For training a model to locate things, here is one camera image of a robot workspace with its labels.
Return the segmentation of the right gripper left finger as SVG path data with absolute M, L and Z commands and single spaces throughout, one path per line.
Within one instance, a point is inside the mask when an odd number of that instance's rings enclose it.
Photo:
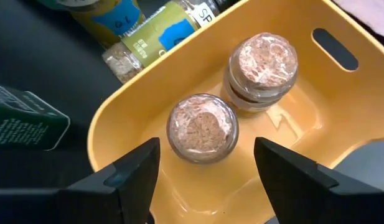
M 0 189 L 0 224 L 156 224 L 160 155 L 151 138 L 66 188 Z

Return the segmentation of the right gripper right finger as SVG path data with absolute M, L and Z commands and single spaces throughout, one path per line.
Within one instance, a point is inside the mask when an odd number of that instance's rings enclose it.
M 279 224 L 384 224 L 384 191 L 266 138 L 254 157 Z

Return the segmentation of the dark green spice tin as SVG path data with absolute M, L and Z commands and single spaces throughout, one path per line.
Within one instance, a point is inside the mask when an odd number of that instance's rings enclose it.
M 0 85 L 0 149 L 55 149 L 70 118 L 31 91 Z

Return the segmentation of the cork-stoppered glass spice jar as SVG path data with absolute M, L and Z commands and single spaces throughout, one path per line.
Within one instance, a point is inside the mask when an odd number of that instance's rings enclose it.
M 223 74 L 224 98 L 237 110 L 257 113 L 277 103 L 297 80 L 296 49 L 280 35 L 263 32 L 240 43 Z
M 173 107 L 167 119 L 166 136 L 181 159 L 213 164 L 234 150 L 239 137 L 238 118 L 220 97 L 194 94 Z

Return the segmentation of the green-labelled spice jar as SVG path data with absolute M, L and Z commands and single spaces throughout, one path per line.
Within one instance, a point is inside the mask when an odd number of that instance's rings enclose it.
M 126 83 L 219 14 L 215 0 L 170 0 L 106 50 L 103 61 Z
M 137 0 L 36 1 L 49 9 L 69 12 L 106 49 L 146 19 Z

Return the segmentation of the yellow plastic bin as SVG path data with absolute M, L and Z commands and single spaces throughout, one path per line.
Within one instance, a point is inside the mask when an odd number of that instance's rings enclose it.
M 166 138 L 171 109 L 189 95 L 219 94 L 233 49 L 261 32 L 295 47 L 297 83 L 269 110 L 240 118 L 226 159 L 207 166 L 180 159 Z M 274 212 L 253 156 L 258 136 L 330 168 L 384 139 L 384 47 L 331 0 L 236 3 L 103 102 L 88 132 L 88 156 L 100 170 L 158 137 L 156 224 L 260 224 Z

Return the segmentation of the pink cloth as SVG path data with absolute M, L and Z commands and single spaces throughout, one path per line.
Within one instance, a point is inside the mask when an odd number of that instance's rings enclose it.
M 333 0 L 343 10 L 384 36 L 384 0 Z

